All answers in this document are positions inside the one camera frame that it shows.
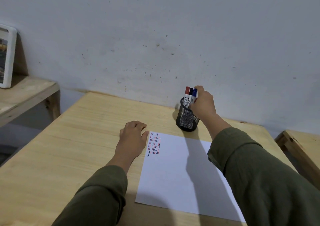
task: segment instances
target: white paper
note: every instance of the white paper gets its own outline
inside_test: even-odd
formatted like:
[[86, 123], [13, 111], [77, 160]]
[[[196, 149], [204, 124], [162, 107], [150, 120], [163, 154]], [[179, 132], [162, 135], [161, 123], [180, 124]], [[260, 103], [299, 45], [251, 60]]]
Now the white paper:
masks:
[[210, 142], [150, 132], [136, 202], [245, 222]]

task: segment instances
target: desk surface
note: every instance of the desk surface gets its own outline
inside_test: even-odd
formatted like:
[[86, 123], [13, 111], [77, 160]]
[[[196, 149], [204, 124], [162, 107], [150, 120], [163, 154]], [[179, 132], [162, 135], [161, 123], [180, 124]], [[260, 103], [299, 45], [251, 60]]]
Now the desk surface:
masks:
[[286, 130], [276, 141], [299, 161], [307, 179], [320, 190], [320, 135]]
[[[175, 124], [178, 111], [164, 106], [87, 93], [0, 168], [0, 225], [51, 225], [78, 188], [114, 155], [119, 131], [140, 120], [148, 130], [183, 136]], [[291, 165], [261, 126], [226, 120], [247, 132], [271, 154]], [[201, 140], [211, 141], [202, 122]], [[119, 225], [242, 225], [242, 223], [136, 204], [144, 154], [128, 172], [127, 206]]]
[[26, 76], [13, 76], [11, 88], [0, 88], [0, 127], [59, 90], [57, 83]]

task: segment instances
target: olive green sleeve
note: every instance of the olive green sleeve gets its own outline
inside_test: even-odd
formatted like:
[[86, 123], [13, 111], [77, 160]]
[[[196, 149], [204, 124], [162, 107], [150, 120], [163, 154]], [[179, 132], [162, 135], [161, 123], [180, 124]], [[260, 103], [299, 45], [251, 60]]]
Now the olive green sleeve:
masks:
[[320, 191], [245, 132], [224, 129], [208, 156], [226, 177], [248, 225], [320, 225]]
[[126, 205], [127, 186], [121, 167], [102, 167], [77, 191], [52, 226], [116, 225]]

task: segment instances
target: black mesh pen holder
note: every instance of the black mesh pen holder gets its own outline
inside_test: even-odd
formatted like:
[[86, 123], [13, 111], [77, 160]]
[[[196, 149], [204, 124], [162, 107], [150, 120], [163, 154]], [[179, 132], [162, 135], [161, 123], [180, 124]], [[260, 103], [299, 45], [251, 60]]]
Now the black mesh pen holder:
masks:
[[181, 106], [176, 119], [177, 126], [183, 131], [194, 131], [197, 129], [199, 118], [195, 116], [191, 109], [183, 104], [184, 98], [180, 100]]

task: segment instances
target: red marker cap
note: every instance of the red marker cap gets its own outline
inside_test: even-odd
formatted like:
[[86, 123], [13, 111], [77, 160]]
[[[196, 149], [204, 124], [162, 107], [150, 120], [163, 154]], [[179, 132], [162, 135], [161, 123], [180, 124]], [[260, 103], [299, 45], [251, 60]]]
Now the red marker cap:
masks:
[[189, 94], [189, 91], [190, 91], [190, 87], [186, 87], [186, 91], [185, 91], [185, 94]]

